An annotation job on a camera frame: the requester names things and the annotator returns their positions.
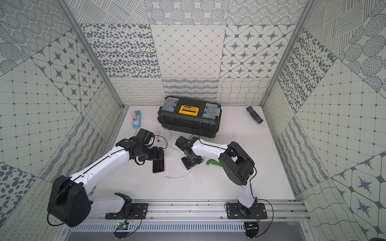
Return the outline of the black phone pink case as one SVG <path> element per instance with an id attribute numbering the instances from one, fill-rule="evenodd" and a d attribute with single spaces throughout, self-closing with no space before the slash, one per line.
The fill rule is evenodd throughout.
<path id="1" fill-rule="evenodd" d="M 153 174 L 162 173 L 165 171 L 165 161 L 164 158 L 159 160 L 154 160 L 152 164 L 152 172 Z"/>

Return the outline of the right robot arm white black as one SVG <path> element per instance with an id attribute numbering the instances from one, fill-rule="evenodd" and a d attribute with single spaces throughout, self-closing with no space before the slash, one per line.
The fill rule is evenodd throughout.
<path id="1" fill-rule="evenodd" d="M 199 137 L 187 139 L 180 136 L 176 140 L 176 146 L 185 155 L 182 162 L 186 169 L 190 170 L 201 164 L 203 157 L 217 160 L 227 177 L 239 186 L 238 203 L 247 211 L 250 211 L 257 203 L 250 184 L 254 174 L 257 173 L 255 163 L 238 143 L 220 145 L 207 142 Z"/>

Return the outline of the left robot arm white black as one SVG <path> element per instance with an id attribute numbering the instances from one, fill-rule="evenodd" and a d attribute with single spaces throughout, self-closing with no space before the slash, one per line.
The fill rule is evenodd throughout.
<path id="1" fill-rule="evenodd" d="M 164 161 L 164 149 L 154 146 L 155 134 L 140 129 L 137 135 L 118 141 L 115 146 L 84 169 L 53 182 L 47 215 L 62 225 L 78 226 L 89 217 L 104 214 L 107 218 L 131 218 L 132 199 L 120 192 L 111 197 L 92 198 L 91 192 L 110 173 L 126 162 Z"/>

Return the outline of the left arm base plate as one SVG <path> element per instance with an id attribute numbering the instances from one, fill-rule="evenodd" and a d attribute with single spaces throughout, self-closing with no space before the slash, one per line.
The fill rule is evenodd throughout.
<path id="1" fill-rule="evenodd" d="M 125 204 L 118 213 L 108 213 L 106 220 L 144 220 L 146 219 L 148 203 Z"/>

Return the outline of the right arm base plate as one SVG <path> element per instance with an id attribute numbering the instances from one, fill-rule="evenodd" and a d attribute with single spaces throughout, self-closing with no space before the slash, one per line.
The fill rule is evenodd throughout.
<path id="1" fill-rule="evenodd" d="M 267 212 L 264 203 L 254 203 L 252 207 L 246 208 L 240 203 L 225 203 L 227 219 L 229 220 L 261 220 L 267 219 Z"/>

